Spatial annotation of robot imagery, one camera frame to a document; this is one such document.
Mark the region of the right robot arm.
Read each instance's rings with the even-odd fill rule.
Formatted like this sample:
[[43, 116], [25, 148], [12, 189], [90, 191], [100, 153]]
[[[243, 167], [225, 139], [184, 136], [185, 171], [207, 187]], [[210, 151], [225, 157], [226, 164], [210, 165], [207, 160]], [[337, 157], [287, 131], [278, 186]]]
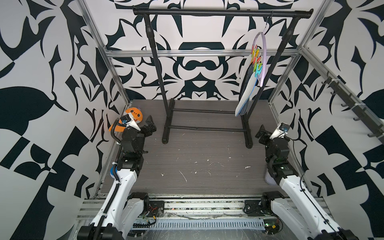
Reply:
[[269, 176], [289, 196], [266, 192], [262, 209], [282, 220], [299, 240], [356, 240], [352, 231], [344, 230], [325, 212], [289, 163], [289, 129], [289, 125], [279, 123], [273, 132], [261, 126], [256, 133], [259, 143], [265, 146]]

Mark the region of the blue foam insole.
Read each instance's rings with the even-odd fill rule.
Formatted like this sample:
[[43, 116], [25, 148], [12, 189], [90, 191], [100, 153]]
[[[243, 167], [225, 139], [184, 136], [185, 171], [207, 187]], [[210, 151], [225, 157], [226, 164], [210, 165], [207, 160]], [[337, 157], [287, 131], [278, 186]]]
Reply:
[[257, 84], [258, 79], [255, 76], [254, 67], [253, 65], [250, 65], [244, 73], [244, 77], [240, 85], [239, 103], [235, 110], [236, 117], [239, 115], [243, 116], [246, 113], [251, 95]]

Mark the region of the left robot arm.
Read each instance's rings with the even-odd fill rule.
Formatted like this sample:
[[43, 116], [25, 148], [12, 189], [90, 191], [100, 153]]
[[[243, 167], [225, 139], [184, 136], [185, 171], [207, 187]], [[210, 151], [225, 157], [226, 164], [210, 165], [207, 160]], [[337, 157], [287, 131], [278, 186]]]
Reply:
[[133, 193], [131, 189], [143, 167], [145, 139], [156, 130], [152, 116], [141, 127], [131, 113], [115, 120], [111, 136], [119, 152], [111, 169], [114, 184], [92, 222], [80, 228], [78, 240], [125, 240], [137, 236], [132, 228], [138, 225], [139, 216], [149, 212], [150, 200], [147, 193]]

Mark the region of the lilac round clip hanger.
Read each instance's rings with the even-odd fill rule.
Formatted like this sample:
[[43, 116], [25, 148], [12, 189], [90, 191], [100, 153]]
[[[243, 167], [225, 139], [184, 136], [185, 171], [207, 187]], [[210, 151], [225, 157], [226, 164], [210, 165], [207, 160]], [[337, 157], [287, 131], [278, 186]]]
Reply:
[[[267, 25], [265, 24], [264, 29], [261, 32], [258, 32], [255, 36], [252, 44], [252, 60], [251, 64], [253, 65], [253, 74], [257, 80], [257, 87], [261, 88], [264, 84], [264, 79], [266, 76], [266, 70], [264, 65], [267, 64], [267, 41], [266, 41], [266, 32]], [[262, 39], [262, 46], [257, 44], [258, 37]]]

